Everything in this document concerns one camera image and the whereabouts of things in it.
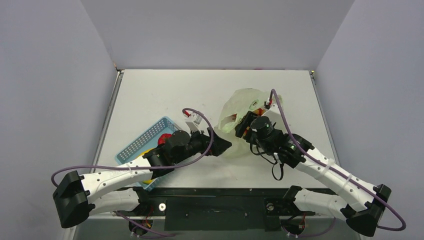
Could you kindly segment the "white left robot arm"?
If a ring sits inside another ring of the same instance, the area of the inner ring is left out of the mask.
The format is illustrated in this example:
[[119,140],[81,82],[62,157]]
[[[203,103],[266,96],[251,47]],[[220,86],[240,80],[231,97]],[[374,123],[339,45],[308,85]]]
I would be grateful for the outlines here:
[[118,167],[106,166],[103,171],[87,174],[68,172],[52,195],[60,226],[71,228],[90,215],[114,210],[145,214],[148,199],[129,185],[162,177],[196,154],[218,157],[232,146],[212,129],[207,132],[177,130],[157,147]]

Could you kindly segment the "light green plastic bag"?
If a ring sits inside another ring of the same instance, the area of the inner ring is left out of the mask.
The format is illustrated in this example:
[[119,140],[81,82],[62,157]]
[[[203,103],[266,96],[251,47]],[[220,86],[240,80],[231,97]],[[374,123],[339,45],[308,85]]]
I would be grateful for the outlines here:
[[249,143],[236,137],[235,128],[249,111],[263,109],[269,97],[268,91],[243,88],[236,90],[223,105],[217,125],[213,129],[220,138],[231,143],[231,147],[221,155],[224,159],[236,159],[251,153]]

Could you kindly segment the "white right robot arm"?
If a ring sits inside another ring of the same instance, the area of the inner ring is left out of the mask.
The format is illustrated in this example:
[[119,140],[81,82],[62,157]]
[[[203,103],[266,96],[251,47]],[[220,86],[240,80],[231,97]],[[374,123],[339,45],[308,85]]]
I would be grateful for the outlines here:
[[266,115],[249,111],[235,126],[235,136],[246,140],[250,147],[261,148],[259,155],[271,156],[278,164],[303,172],[333,191],[324,194],[293,185],[282,199],[287,213],[321,213],[345,221],[363,236],[375,235],[392,193],[388,186],[374,185],[350,174],[305,138],[276,128]]

